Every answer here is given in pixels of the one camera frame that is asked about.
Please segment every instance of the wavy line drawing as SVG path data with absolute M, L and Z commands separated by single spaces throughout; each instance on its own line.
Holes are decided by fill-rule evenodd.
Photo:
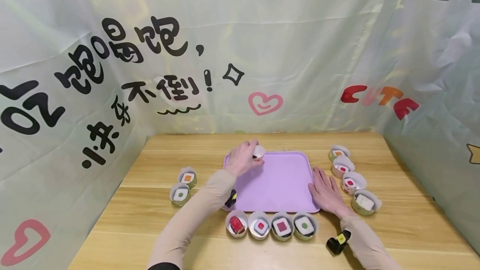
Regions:
M 187 107 L 187 109 L 185 111 L 181 111 L 179 109 L 176 109 L 174 112 L 171 112 L 171 111 L 165 111 L 165 112 L 157 112 L 159 113 L 160 115 L 167 115 L 169 113 L 171 113 L 172 115 L 177 115 L 178 113 L 188 113 L 189 111 L 194 111 L 194 110 L 198 110 L 202 105 L 197 105 L 196 107 Z

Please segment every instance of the white paper cup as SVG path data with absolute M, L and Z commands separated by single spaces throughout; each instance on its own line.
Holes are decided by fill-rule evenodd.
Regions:
M 366 210 L 364 209 L 363 207 L 361 207 L 356 199 L 357 199 L 357 196 L 359 194 L 362 194 L 364 195 L 365 197 L 369 198 L 370 200 L 373 201 L 373 208 L 372 210 Z M 353 194 L 353 197 L 352 197 L 352 200 L 351 200 L 351 205 L 352 205 L 352 208 L 354 209 L 354 211 L 356 211 L 357 213 L 359 213 L 360 215 L 362 216 L 369 216 L 369 215 L 372 215 L 373 213 L 375 213 L 377 210 L 380 209 L 380 207 L 382 206 L 382 201 L 379 200 L 372 192 L 370 191 L 367 191 L 367 190 L 357 190 L 354 194 Z
M 180 189 L 180 188 L 186 188 L 188 189 L 188 195 L 187 197 L 183 200 L 183 201 L 173 201 L 173 195 L 175 194 L 175 191 L 177 189 Z M 177 183 L 176 185 L 174 185 L 173 187 L 170 188 L 170 200 L 171 202 L 173 202 L 174 204 L 178 205 L 179 207 L 183 206 L 184 204 L 187 203 L 188 200 L 190 200 L 190 197 L 191 197 L 191 194 L 192 191 L 190 190 L 190 188 L 188 187 L 188 185 L 186 184 L 182 184 L 181 182 Z
M 355 171 L 355 165 L 352 163 L 352 161 L 344 155 L 341 155 L 334 159 L 333 164 L 332 164 L 332 173 L 338 178 L 342 178 L 346 172 L 338 170 L 335 166 L 345 166 L 348 168 L 349 172 Z
M 255 151 L 253 151 L 253 159 L 255 160 L 261 160 L 263 159 L 263 156 L 265 155 L 265 148 L 263 148 L 260 145 L 255 146 Z
M 311 236 L 302 235 L 302 234 L 297 230 L 297 227 L 295 226 L 295 220 L 296 220 L 297 218 L 300 218 L 300 217 L 303 217 L 303 216 L 307 216 L 308 219 L 310 219 L 310 222 L 312 223 L 313 228 L 315 229 L 315 230 L 313 231 L 313 235 L 311 235 Z M 293 216 L 293 226 L 294 226 L 294 228 L 295 228 L 295 235 L 296 235 L 299 239 L 301 239 L 301 240 L 303 240 L 303 241 L 308 241 L 308 240 L 312 239 L 313 236 L 315 236 L 315 235 L 317 234 L 317 232 L 318 232 L 318 227 L 319 227 L 318 221 L 317 221 L 311 214 L 309 214 L 309 213 L 307 213 L 307 212 L 304 212 L 304 211 L 300 211 L 300 212 L 296 213 L 296 214 Z
M 230 219 L 231 217 L 237 217 L 240 219 L 240 222 L 245 226 L 245 231 L 243 233 L 239 233 L 238 235 L 233 231 L 233 229 L 230 227 Z M 226 219 L 225 219 L 225 228 L 227 229 L 228 232 L 234 237 L 234 238 L 242 238 L 244 235 L 247 234 L 248 230 L 248 216 L 241 210 L 233 210 L 230 213 L 228 213 Z
M 336 156 L 333 153 L 333 150 L 341 150 L 347 156 L 348 158 L 350 157 L 350 150 L 348 150 L 346 147 L 343 147 L 341 145 L 332 145 L 330 147 L 330 152 L 328 153 L 328 158 L 333 162 L 338 156 Z
M 292 229 L 292 233 L 287 237 L 281 237 L 281 236 L 278 236 L 275 233 L 275 229 L 273 227 L 272 227 L 271 232 L 272 232 L 272 235 L 275 237 L 275 239 L 277 239 L 278 241 L 284 242 L 284 241 L 287 241 L 288 239 L 290 239 L 293 236 L 293 234 L 295 233 L 295 226 L 293 225 L 292 216 L 288 215 L 284 211 L 278 212 L 278 213 L 276 213 L 275 215 L 272 216 L 272 219 L 271 219 L 272 226 L 273 226 L 274 220 L 277 220 L 278 218 L 281 218 L 281 217 L 285 217 L 287 219 L 288 223 L 290 224 L 290 228 Z
M 197 173 L 192 167 L 187 167 L 187 168 L 182 168 L 179 173 L 178 181 L 181 183 L 181 179 L 183 178 L 183 175 L 185 173 L 193 173 L 195 174 L 195 177 L 193 178 L 193 181 L 189 182 L 187 185 L 190 189 L 193 189 L 195 185 L 197 184 Z
M 266 222 L 268 223 L 268 229 L 265 233 L 265 235 L 261 236 L 259 235 L 255 229 L 253 227 L 255 227 L 255 224 L 257 223 L 257 220 L 260 219 L 260 218 L 263 218 L 266 220 Z M 252 237 L 254 237 L 255 239 L 257 240 L 263 240 L 265 238 L 267 238 L 268 236 L 268 233 L 270 232 L 270 230 L 272 229 L 272 220 L 270 219 L 270 217 L 267 216 L 267 214 L 265 214 L 264 212 L 262 211 L 255 211 L 253 212 L 250 217 L 248 218 L 248 229 L 250 230 L 250 235 L 252 235 Z
M 347 178 L 353 179 L 357 184 L 357 186 L 353 187 L 347 184 L 347 182 L 345 182 Z M 360 173 L 347 172 L 344 174 L 342 179 L 342 190 L 344 190 L 345 193 L 349 195 L 353 195 L 357 190 L 363 190 L 366 187 L 367 187 L 367 180 Z

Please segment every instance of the red heart drawing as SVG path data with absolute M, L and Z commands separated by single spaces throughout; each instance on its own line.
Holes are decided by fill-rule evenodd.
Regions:
M 41 239 L 23 254 L 15 255 L 17 251 L 22 248 L 28 241 L 28 237 L 25 235 L 25 230 L 28 228 L 36 231 L 40 235 Z M 15 230 L 15 233 L 13 234 L 13 238 L 15 239 L 15 244 L 13 244 L 13 246 L 10 247 L 0 259 L 0 265 L 2 266 L 13 266 L 31 257 L 33 254 L 35 254 L 35 252 L 37 252 L 47 243 L 47 241 L 50 239 L 50 232 L 48 231 L 47 227 L 45 227 L 38 220 L 28 219 L 23 221 L 18 226 L 18 228 Z
M 278 101 L 277 105 L 274 105 L 272 107 L 272 105 L 268 105 L 268 104 L 267 105 L 258 104 L 257 106 L 255 106 L 255 104 L 253 103 L 253 99 L 257 96 L 262 98 L 263 103 L 268 103 L 272 99 L 277 99 L 277 101 Z M 248 97 L 248 103 L 250 105 L 250 108 L 253 110 L 253 112 L 255 112 L 257 114 L 257 116 L 261 116 L 261 115 L 266 115 L 268 113 L 272 113 L 274 111 L 277 111 L 283 105 L 283 98 L 280 95 L 267 96 L 262 92 L 253 92 Z

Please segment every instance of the wooden table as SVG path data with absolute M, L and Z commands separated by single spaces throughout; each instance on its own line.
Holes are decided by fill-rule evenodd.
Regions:
M 145 145 L 123 183 L 97 221 L 70 270 L 145 270 L 153 243 L 178 210 L 170 203 L 170 187 L 180 168 L 193 166 L 200 188 L 224 156 L 243 140 L 257 138 L 267 151 L 299 150 L 311 165 L 331 167 L 332 144 L 342 144 L 368 181 L 368 189 L 383 201 L 365 221 L 388 252 L 406 270 L 480 269 L 480 258 L 455 231 L 420 184 L 374 133 L 156 135 Z M 343 194 L 345 203 L 350 196 Z M 362 269 L 347 247 L 332 257 L 325 242 L 339 231 L 335 217 L 315 217 L 320 231 L 310 242 L 288 242 L 269 236 L 233 239 L 225 231 L 227 212 L 219 210 L 200 227 L 185 257 L 185 269 L 197 270 L 318 270 Z

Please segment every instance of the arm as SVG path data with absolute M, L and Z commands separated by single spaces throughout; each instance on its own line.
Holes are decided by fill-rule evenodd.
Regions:
M 340 226 L 352 233 L 348 244 L 366 270 L 401 270 L 367 223 L 357 216 L 347 216 L 340 221 Z
M 232 149 L 225 168 L 213 174 L 172 217 L 155 241 L 148 270 L 183 269 L 183 256 L 198 227 L 225 204 L 237 177 L 265 163 L 262 159 L 252 159 L 256 145 L 257 140 L 244 141 Z
M 235 180 L 236 176 L 224 169 L 209 178 L 206 185 L 172 217 L 158 236 L 148 269 L 162 262 L 174 264 L 177 269 L 183 268 L 183 256 L 193 234 L 203 221 L 228 200 Z
M 313 167 L 313 184 L 309 184 L 308 188 L 322 210 L 335 214 L 340 219 L 342 230 L 351 232 L 348 244 L 366 270 L 401 270 L 370 226 L 344 204 L 332 176 L 328 179 L 322 169 Z

